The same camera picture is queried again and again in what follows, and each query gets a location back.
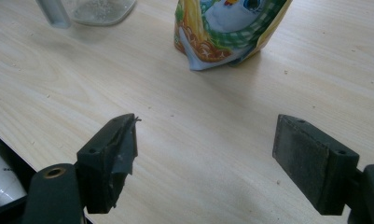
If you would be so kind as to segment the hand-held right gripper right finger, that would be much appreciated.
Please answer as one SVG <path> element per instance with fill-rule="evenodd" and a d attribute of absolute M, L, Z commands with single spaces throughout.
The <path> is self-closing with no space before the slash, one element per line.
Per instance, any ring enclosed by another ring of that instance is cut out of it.
<path fill-rule="evenodd" d="M 272 157 L 320 214 L 342 213 L 357 153 L 308 121 L 281 114 Z"/>

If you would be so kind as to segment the white plastic object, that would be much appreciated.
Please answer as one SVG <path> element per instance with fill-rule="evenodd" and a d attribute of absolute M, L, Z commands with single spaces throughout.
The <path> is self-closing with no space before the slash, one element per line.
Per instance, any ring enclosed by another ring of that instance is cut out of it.
<path fill-rule="evenodd" d="M 12 203 L 26 195 L 20 180 L 0 155 L 0 206 Z"/>

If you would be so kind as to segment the glass jar with grey lid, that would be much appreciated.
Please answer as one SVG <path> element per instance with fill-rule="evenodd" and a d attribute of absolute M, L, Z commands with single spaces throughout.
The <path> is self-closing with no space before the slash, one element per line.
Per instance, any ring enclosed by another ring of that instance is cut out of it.
<path fill-rule="evenodd" d="M 48 23 L 68 29 L 73 22 L 89 26 L 119 23 L 133 10 L 136 0 L 35 0 Z"/>

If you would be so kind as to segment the colourful printed refill pouch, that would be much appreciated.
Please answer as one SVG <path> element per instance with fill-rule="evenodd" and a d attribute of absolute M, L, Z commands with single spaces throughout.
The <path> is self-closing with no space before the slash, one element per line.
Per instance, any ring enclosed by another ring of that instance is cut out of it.
<path fill-rule="evenodd" d="M 292 0 L 178 0 L 174 45 L 191 70 L 236 65 L 266 46 Z"/>

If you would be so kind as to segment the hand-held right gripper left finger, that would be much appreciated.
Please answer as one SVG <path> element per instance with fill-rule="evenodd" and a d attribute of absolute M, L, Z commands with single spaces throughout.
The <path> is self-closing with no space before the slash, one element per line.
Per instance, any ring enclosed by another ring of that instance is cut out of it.
<path fill-rule="evenodd" d="M 77 152 L 76 169 L 82 179 L 82 195 L 90 214 L 107 214 L 117 206 L 138 155 L 137 121 L 133 113 L 110 119 Z"/>

